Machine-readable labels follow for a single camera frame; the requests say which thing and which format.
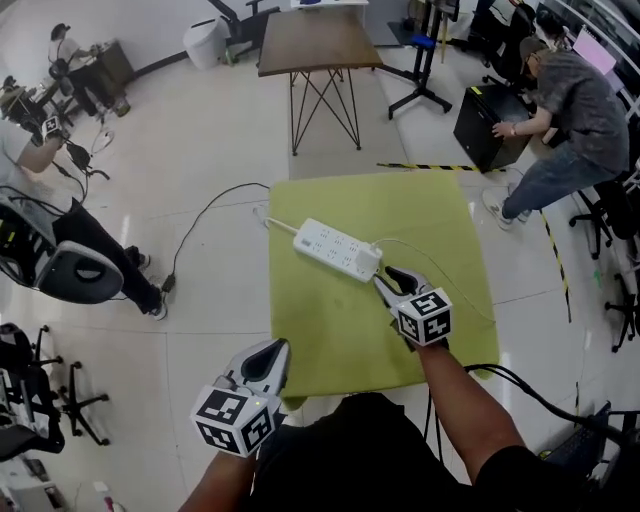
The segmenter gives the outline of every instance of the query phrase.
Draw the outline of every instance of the baseboard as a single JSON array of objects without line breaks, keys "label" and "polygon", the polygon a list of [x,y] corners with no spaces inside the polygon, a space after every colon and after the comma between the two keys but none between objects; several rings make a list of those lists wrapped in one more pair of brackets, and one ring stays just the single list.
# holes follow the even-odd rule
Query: baseboard
[{"label": "baseboard", "polygon": [[180,53],[176,53],[175,55],[171,55],[171,57],[167,57],[165,59],[161,59],[157,62],[154,62],[153,64],[149,64],[148,66],[145,66],[143,68],[140,68],[136,71],[133,72],[133,79],[137,79],[140,78],[141,76],[144,75],[148,75],[149,73],[153,72],[153,71],[157,71],[158,69],[161,69],[165,66],[168,66],[170,64],[173,64],[174,62],[178,62],[181,61],[183,59],[188,58],[189,56],[187,55],[187,52],[180,52]]}]

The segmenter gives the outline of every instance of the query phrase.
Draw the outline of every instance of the power outlet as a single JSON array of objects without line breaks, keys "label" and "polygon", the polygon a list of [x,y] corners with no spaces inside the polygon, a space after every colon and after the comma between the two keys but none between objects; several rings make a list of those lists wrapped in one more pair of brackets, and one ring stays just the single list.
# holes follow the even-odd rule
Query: power outlet
[{"label": "power outlet", "polygon": [[293,247],[307,256],[366,283],[378,270],[382,252],[366,242],[307,219],[293,239]]}]

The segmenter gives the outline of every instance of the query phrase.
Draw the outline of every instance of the dark gray shirt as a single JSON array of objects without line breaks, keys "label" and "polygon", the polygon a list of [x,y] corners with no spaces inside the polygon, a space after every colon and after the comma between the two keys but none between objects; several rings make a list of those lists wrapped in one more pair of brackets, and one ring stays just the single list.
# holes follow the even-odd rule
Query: dark gray shirt
[{"label": "dark gray shirt", "polygon": [[540,58],[536,103],[557,115],[576,153],[611,171],[629,169],[629,131],[622,102],[600,71],[559,50]]}]

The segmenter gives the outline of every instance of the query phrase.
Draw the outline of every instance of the hazard tape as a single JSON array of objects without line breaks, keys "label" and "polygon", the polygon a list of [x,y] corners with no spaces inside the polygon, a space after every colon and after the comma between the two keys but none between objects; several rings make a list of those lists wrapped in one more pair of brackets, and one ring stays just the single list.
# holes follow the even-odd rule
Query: hazard tape
[{"label": "hazard tape", "polygon": [[551,241],[551,247],[553,248],[553,253],[556,255],[556,261],[558,262],[558,267],[560,268],[560,277],[562,277],[562,286],[564,287],[564,300],[567,303],[567,314],[569,315],[569,323],[571,323],[571,305],[569,304],[569,281],[567,281],[567,275],[564,272],[564,267],[562,266],[562,259],[560,258],[560,253],[558,252],[558,247],[556,246],[556,241],[553,238],[553,234],[551,233],[551,226],[547,222],[547,218],[540,211],[540,215],[542,215],[542,221],[544,222],[544,228],[547,230],[547,235],[549,235],[549,240]]},{"label": "hazard tape", "polygon": [[[424,164],[385,164],[378,163],[378,167],[390,167],[392,169],[427,169],[431,171],[476,171],[482,172],[479,167],[471,165],[424,165]],[[504,172],[504,169],[492,169],[489,172]]]}]

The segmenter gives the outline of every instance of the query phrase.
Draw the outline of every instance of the green table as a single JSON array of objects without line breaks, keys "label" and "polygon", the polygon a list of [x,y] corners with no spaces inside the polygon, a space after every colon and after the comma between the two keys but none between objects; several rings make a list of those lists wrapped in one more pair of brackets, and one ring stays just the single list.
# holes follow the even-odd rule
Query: green table
[{"label": "green table", "polygon": [[[370,174],[279,183],[270,215],[292,226],[308,217],[360,240],[397,238],[426,252],[485,315],[493,307],[482,253],[454,173]],[[495,322],[483,318],[436,266],[397,243],[383,263],[424,274],[452,300],[452,353],[462,364],[497,363]],[[390,327],[372,282],[360,283],[293,249],[292,235],[269,234],[271,329],[292,359],[284,398],[343,394],[424,382],[415,353]]]}]

